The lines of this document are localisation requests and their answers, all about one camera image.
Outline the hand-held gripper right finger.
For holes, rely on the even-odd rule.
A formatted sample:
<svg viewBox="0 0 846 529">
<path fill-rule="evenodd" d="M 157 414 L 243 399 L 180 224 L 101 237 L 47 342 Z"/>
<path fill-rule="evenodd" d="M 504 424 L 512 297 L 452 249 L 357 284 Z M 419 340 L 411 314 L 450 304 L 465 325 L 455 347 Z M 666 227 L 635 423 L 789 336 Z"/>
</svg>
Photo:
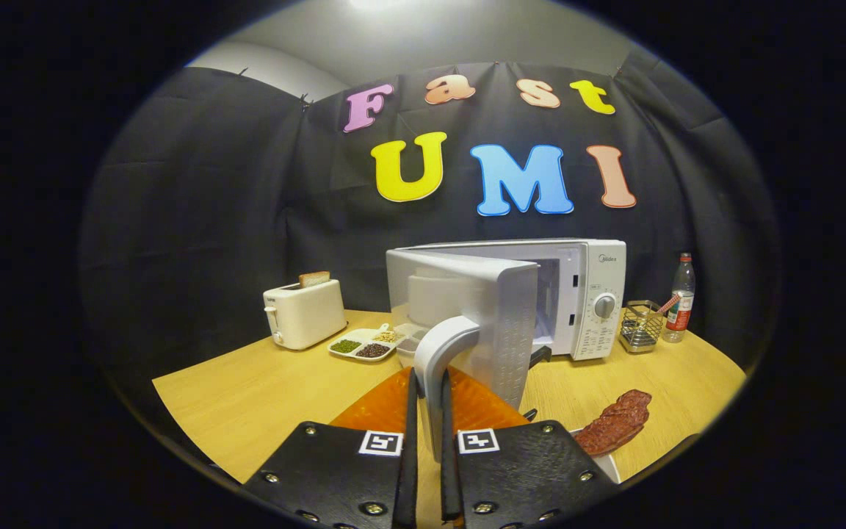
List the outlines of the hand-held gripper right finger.
<svg viewBox="0 0 846 529">
<path fill-rule="evenodd" d="M 442 376 L 442 516 L 457 528 L 555 528 L 618 494 L 618 483 L 560 422 L 456 429 L 474 381 L 450 367 Z"/>
</svg>

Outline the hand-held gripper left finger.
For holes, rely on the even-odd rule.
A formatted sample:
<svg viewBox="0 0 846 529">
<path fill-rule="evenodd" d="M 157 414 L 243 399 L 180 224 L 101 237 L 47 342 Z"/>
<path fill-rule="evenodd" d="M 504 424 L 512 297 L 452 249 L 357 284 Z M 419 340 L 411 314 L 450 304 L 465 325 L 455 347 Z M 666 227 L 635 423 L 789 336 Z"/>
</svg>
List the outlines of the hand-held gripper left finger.
<svg viewBox="0 0 846 529">
<path fill-rule="evenodd" d="M 242 493 L 313 528 L 413 528 L 418 399 L 405 368 L 330 424 L 296 425 Z"/>
</svg>

